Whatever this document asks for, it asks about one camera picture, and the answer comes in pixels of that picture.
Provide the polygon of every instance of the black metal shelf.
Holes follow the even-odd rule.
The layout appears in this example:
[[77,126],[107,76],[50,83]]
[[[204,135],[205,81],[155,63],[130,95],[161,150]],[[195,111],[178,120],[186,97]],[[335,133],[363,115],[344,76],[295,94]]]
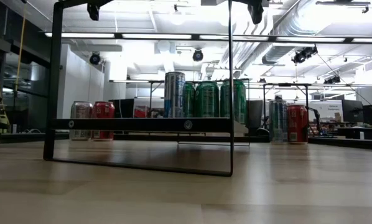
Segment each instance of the black metal shelf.
[[51,129],[229,133],[228,118],[53,119]]

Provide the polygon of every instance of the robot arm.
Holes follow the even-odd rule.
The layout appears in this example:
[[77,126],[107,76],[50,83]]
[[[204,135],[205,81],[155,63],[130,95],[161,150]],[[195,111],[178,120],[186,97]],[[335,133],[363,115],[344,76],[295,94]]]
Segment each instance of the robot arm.
[[313,109],[313,108],[310,108],[308,106],[305,106],[305,108],[307,110],[310,110],[310,111],[313,111],[313,113],[315,114],[315,118],[316,118],[316,129],[319,133],[322,132],[322,128],[320,127],[320,114],[319,114],[319,111],[316,110],[316,109]]

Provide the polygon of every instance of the black metal frame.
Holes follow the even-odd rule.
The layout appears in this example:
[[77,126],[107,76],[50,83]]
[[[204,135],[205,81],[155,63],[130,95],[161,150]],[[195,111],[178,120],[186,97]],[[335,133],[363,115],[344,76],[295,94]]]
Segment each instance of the black metal frame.
[[[93,164],[99,166],[115,166],[135,169],[159,170],[167,172],[180,172],[188,174],[205,174],[230,177],[233,175],[233,154],[235,147],[234,135],[234,113],[233,113],[233,51],[229,50],[229,80],[230,80],[230,118],[213,119],[56,119],[58,81],[60,71],[60,52],[62,45],[62,24],[63,11],[66,8],[79,6],[81,4],[93,3],[94,0],[64,0],[56,2],[53,7],[52,25],[52,48],[50,56],[50,82],[48,97],[47,132],[45,135],[44,159],[46,161],[72,162],[77,164]],[[228,1],[229,6],[229,27],[228,44],[229,49],[233,48],[231,7],[232,0]],[[73,159],[54,158],[55,130],[56,129],[100,129],[100,130],[119,130],[119,131],[172,131],[172,132],[226,132],[230,133],[230,169],[228,172],[214,170],[183,169],[179,167],[155,167],[140,166],[135,164],[118,164],[112,162],[79,161]]]

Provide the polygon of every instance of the ceiling light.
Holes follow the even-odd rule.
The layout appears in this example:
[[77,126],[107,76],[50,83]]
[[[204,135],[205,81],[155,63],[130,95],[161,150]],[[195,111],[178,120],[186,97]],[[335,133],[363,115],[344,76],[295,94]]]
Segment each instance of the ceiling light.
[[190,40],[189,34],[123,34],[124,39],[183,39]]
[[298,44],[298,43],[273,43],[275,47],[315,47],[314,44]]
[[336,37],[278,37],[277,41],[284,42],[343,42],[345,38]]
[[352,42],[372,43],[372,38],[354,38]]
[[[51,32],[46,32],[47,37],[52,37]],[[114,38],[114,34],[102,33],[62,33],[62,38]]]
[[109,82],[116,82],[116,83],[148,83],[147,80],[110,80]]
[[257,37],[248,35],[234,35],[233,40],[267,41],[268,37]]
[[228,40],[229,36],[227,35],[200,35],[202,40]]
[[164,99],[164,97],[157,97],[157,96],[152,96],[152,97],[148,97],[148,96],[137,96],[135,97],[135,99]]

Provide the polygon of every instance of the computer monitor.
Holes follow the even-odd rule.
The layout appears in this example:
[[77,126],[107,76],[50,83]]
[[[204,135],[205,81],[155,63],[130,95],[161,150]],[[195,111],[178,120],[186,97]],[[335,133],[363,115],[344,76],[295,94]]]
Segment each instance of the computer monitor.
[[364,122],[363,104],[356,100],[342,100],[344,122]]

